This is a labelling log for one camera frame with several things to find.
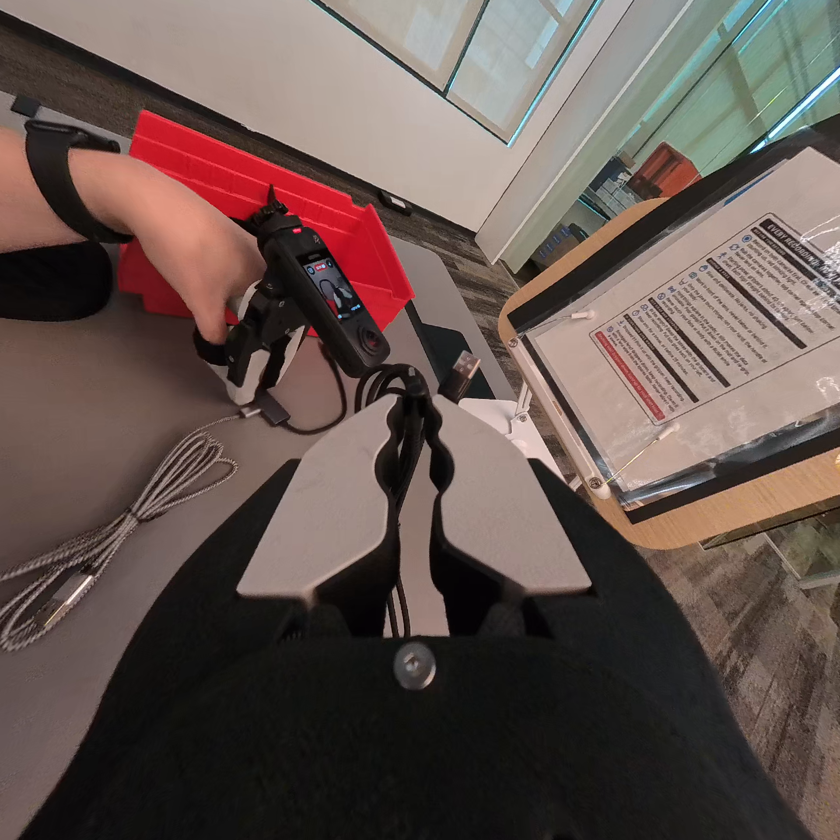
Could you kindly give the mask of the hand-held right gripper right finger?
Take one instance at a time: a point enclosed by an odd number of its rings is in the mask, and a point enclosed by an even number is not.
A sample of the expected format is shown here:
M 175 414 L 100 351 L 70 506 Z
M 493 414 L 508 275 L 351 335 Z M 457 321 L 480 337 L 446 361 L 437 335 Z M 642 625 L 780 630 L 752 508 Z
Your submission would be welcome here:
M 591 579 L 542 488 L 567 485 L 530 415 L 514 401 L 432 401 L 430 476 L 437 489 L 429 561 L 453 601 L 588 592 Z

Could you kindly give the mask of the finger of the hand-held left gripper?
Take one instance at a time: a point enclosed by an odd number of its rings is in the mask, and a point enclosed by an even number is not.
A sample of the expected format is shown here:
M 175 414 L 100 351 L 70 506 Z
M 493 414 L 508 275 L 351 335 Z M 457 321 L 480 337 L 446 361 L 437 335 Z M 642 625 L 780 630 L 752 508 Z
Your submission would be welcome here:
M 241 385 L 235 384 L 230 378 L 230 366 L 224 366 L 224 382 L 227 395 L 237 407 L 244 407 L 255 400 L 256 391 L 259 388 L 267 364 L 268 358 L 250 358 Z
M 274 388 L 288 373 L 302 341 L 307 337 L 308 331 L 309 326 L 304 324 L 271 345 L 266 364 L 266 389 Z

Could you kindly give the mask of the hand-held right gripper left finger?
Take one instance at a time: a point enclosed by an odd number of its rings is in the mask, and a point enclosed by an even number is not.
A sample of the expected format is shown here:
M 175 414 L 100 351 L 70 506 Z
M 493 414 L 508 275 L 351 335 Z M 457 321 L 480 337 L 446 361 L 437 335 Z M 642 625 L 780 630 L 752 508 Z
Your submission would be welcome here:
M 402 407 L 398 396 L 385 395 L 310 447 L 237 584 L 240 596 L 313 603 L 338 574 L 398 551 L 386 473 L 398 459 Z

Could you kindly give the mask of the grey usb hub with cable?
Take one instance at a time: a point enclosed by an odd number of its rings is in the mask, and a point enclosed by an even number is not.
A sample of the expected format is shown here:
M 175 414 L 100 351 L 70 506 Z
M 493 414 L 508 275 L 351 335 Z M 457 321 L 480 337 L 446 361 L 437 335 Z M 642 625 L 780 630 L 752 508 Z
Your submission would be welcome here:
M 259 386 L 255 393 L 255 399 L 252 403 L 247 404 L 240 409 L 242 417 L 260 416 L 271 427 L 284 427 L 287 431 L 298 436 L 315 436 L 324 434 L 329 430 L 340 425 L 342 421 L 348 416 L 349 400 L 348 394 L 343 383 L 343 378 L 340 368 L 332 353 L 327 348 L 325 343 L 317 339 L 318 350 L 321 356 L 327 362 L 336 385 L 338 386 L 340 411 L 338 416 L 331 422 L 326 423 L 320 427 L 301 428 L 292 425 L 289 412 L 278 403 L 278 401 L 269 394 L 269 389 L 276 385 L 280 379 L 280 352 L 273 350 L 269 352 L 266 368 L 259 378 Z

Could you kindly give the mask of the red plastic bin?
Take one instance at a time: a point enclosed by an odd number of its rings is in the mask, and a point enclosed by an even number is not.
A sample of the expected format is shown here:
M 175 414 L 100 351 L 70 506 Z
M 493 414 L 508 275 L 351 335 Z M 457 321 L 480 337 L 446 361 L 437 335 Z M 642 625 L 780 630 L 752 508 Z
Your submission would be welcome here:
M 320 182 L 143 110 L 129 155 L 184 184 L 225 216 L 246 220 L 267 204 L 270 186 L 337 258 L 380 329 L 415 298 L 392 241 L 372 205 Z

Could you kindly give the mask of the person's left hand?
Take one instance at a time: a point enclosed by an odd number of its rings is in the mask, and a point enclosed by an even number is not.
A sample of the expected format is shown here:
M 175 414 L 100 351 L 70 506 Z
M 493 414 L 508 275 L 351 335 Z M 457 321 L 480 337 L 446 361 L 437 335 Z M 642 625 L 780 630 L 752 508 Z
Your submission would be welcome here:
M 138 240 L 203 338 L 224 343 L 228 302 L 266 269 L 253 236 L 183 184 L 127 155 L 72 150 L 69 168 L 85 208 Z

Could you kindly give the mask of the dark desk mat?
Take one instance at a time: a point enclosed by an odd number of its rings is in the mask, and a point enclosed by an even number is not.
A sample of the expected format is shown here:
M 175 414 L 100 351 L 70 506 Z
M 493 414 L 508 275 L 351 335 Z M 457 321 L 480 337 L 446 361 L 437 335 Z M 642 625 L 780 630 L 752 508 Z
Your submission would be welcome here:
M 423 322 L 413 301 L 409 301 L 404 309 L 439 381 L 453 368 L 462 353 L 472 354 L 461 332 Z

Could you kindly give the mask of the stack of storage boxes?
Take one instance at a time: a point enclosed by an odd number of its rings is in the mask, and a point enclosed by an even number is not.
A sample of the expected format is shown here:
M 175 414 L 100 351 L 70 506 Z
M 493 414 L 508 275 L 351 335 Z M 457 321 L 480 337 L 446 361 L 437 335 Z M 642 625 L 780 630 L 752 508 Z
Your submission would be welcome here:
M 589 235 L 576 223 L 560 224 L 543 240 L 530 259 L 535 266 L 545 270 L 588 237 Z

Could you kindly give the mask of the black wrist band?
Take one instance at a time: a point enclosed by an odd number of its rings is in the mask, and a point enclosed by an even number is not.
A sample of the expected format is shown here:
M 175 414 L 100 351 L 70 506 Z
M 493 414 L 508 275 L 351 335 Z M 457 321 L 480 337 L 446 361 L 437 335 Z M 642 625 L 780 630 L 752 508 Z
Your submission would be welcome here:
M 75 149 L 120 154 L 112 140 L 77 125 L 28 119 L 25 153 L 31 175 L 49 208 L 72 231 L 102 245 L 126 245 L 131 234 L 100 222 L 82 202 L 70 173 L 69 152 Z

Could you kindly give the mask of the orange box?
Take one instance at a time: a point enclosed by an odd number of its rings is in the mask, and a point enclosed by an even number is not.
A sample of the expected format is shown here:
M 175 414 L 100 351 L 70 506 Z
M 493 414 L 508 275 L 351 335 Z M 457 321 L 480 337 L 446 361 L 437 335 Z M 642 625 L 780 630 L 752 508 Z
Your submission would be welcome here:
M 670 198 L 700 179 L 690 159 L 667 142 L 660 143 L 629 179 L 628 187 L 642 200 Z

